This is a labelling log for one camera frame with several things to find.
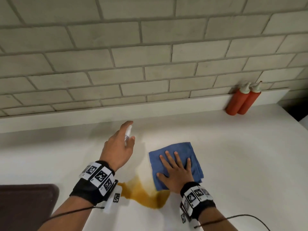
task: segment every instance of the red squeeze bottle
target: red squeeze bottle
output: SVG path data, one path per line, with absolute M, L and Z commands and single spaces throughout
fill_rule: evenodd
M 260 81 L 257 85 L 252 86 L 249 96 L 245 100 L 240 110 L 237 112 L 238 114 L 242 115 L 245 114 L 248 111 L 248 109 L 252 106 L 252 104 L 256 101 L 258 96 L 261 94 L 261 85 L 262 81 Z
M 241 108 L 241 106 L 243 105 L 243 103 L 249 96 L 249 92 L 250 92 L 249 85 L 250 84 L 251 83 L 249 82 L 248 84 L 246 84 L 245 86 L 237 90 L 237 92 L 232 97 L 228 107 L 226 108 L 227 114 L 232 115 L 232 116 L 237 114 L 237 112 L 239 111 L 239 109 Z

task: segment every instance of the blue microfiber towel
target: blue microfiber towel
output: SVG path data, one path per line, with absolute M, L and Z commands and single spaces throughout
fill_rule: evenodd
M 193 151 L 193 147 L 191 143 L 190 142 L 175 143 L 170 146 L 161 148 L 159 150 L 149 152 L 150 162 L 152 166 L 153 179 L 154 179 L 154 183 L 155 183 L 155 187 L 157 191 L 168 190 L 165 184 L 161 182 L 156 176 L 158 172 L 163 173 L 167 177 L 169 176 L 167 169 L 164 167 L 163 163 L 161 163 L 161 160 L 159 158 L 160 155 L 163 155 L 165 159 L 168 161 L 165 151 L 169 151 L 173 159 L 175 159 L 174 152 L 177 151 L 179 153 L 180 159 L 185 168 L 187 164 L 187 159 L 190 158 L 191 163 L 192 163 L 192 167 L 191 167 L 192 174 L 193 174 L 192 176 L 195 182 L 197 183 L 201 182 L 201 179 L 204 177 L 203 172 L 196 158 L 196 155 Z

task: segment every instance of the cable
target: cable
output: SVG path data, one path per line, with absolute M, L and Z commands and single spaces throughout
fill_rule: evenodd
M 217 221 L 206 222 L 206 223 L 204 223 L 202 225 L 194 226 L 194 228 L 196 229 L 196 228 L 201 227 L 201 226 L 219 223 L 219 222 L 226 221 L 226 220 L 229 220 L 229 219 L 232 219 L 232 218 L 235 218 L 235 217 L 253 217 L 253 218 L 256 218 L 258 221 L 260 221 L 267 228 L 268 231 L 270 231 L 270 229 L 267 227 L 266 224 L 264 224 L 263 221 L 261 221 L 258 217 L 255 217 L 255 216 L 249 215 L 249 214 L 240 214 L 240 215 L 236 215 L 236 216 L 231 216 L 231 217 L 227 217 L 227 218 L 224 218 L 224 219 L 220 219 L 220 220 L 217 220 Z
M 57 218 L 57 217 L 61 217 L 61 216 L 64 216 L 64 215 L 68 215 L 68 214 L 71 214 L 71 213 L 75 213 L 75 212 L 81 212 L 81 211 L 84 211 L 84 210 L 88 210 L 88 209 L 93 209 L 93 208 L 99 208 L 99 209 L 104 209 L 105 207 L 88 207 L 88 208 L 82 208 L 82 209 L 78 209 L 78 210 L 73 210 L 73 211 L 70 211 L 70 212 L 64 212 L 64 213 L 60 213 L 60 214 L 57 214 L 53 217 L 49 217 L 47 220 L 45 220 L 42 225 L 44 223 L 46 223 L 47 221 L 50 221 L 54 218 Z

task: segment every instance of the yellow liquid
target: yellow liquid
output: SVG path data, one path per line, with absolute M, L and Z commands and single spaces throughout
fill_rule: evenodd
M 162 208 L 170 195 L 169 190 L 161 190 L 149 195 L 144 190 L 138 176 L 135 176 L 128 182 L 118 183 L 118 185 L 122 186 L 121 197 L 125 197 L 126 199 L 133 199 L 142 206 L 152 209 Z

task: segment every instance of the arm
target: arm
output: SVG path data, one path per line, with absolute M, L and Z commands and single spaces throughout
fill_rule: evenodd
M 124 142 L 126 129 L 131 124 L 133 124 L 132 121 L 127 121 L 121 125 L 121 128 L 105 142 L 102 154 L 99 158 L 99 160 L 107 162 L 110 168 L 115 172 L 121 168 L 133 154 L 135 137 L 132 136 L 129 138 L 126 146 Z M 83 198 L 70 196 L 52 216 L 93 206 L 92 203 Z M 39 231 L 82 231 L 90 213 L 91 209 L 54 218 L 44 223 Z
M 183 186 L 186 183 L 194 181 L 192 177 L 193 175 L 191 173 L 190 158 L 187 159 L 187 167 L 185 169 L 177 152 L 174 153 L 176 162 L 168 151 L 166 151 L 166 155 L 171 165 L 162 155 L 160 155 L 160 160 L 168 170 L 169 177 L 166 177 L 161 173 L 157 173 L 157 177 L 169 188 L 171 192 L 180 194 Z M 200 224 L 204 224 L 224 218 L 225 217 L 218 211 L 216 207 L 208 207 L 200 213 L 198 221 Z M 237 231 L 237 229 L 228 220 L 215 224 L 205 225 L 202 226 L 202 228 L 206 231 Z

